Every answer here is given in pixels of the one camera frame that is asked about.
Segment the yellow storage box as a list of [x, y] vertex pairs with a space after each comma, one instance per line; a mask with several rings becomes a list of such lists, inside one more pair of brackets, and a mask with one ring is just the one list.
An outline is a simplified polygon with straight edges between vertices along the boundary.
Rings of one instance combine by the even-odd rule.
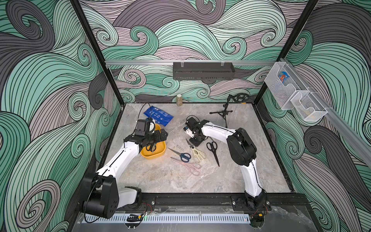
[[[161, 127], [154, 122], [150, 123], [149, 131], [145, 133], [145, 139], [154, 139], [155, 132], [160, 132]], [[158, 142], [158, 143], [147, 143], [148, 146], [143, 147], [140, 154], [142, 157], [152, 160], [159, 158], [164, 155], [166, 151], [166, 143], [165, 141]]]

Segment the large black scissors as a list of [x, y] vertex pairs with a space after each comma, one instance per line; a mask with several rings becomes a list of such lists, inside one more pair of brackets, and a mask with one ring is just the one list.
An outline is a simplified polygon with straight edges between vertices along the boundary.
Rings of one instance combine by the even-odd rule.
[[217, 163], [217, 165], [219, 167], [220, 166], [220, 163], [219, 163], [219, 160], [218, 160], [218, 157], [217, 157], [217, 153], [216, 153], [216, 151], [217, 151], [217, 143], [215, 141], [208, 142], [206, 144], [206, 146], [207, 146], [208, 150], [212, 152], [212, 154], [213, 154], [213, 156], [215, 158], [215, 161], [216, 161], [216, 163]]

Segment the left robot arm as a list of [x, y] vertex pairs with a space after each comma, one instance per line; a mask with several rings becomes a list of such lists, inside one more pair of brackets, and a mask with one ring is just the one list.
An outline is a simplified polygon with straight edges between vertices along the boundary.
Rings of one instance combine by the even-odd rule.
[[139, 189], [126, 187], [119, 191], [117, 181], [143, 148], [166, 141], [167, 137], [164, 129], [127, 136], [120, 150], [106, 165], [83, 178], [80, 212], [109, 219], [117, 209], [137, 203]]

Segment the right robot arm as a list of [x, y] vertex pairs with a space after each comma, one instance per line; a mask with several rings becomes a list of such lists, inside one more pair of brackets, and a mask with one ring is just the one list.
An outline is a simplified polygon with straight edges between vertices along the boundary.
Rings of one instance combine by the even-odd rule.
[[197, 122], [193, 117], [186, 121], [184, 131], [189, 141], [199, 146], [206, 138], [221, 141], [228, 145], [232, 160], [240, 166], [245, 185], [247, 207], [255, 210], [266, 204], [266, 191], [261, 186], [257, 172], [257, 148], [245, 129], [228, 129], [207, 120]]

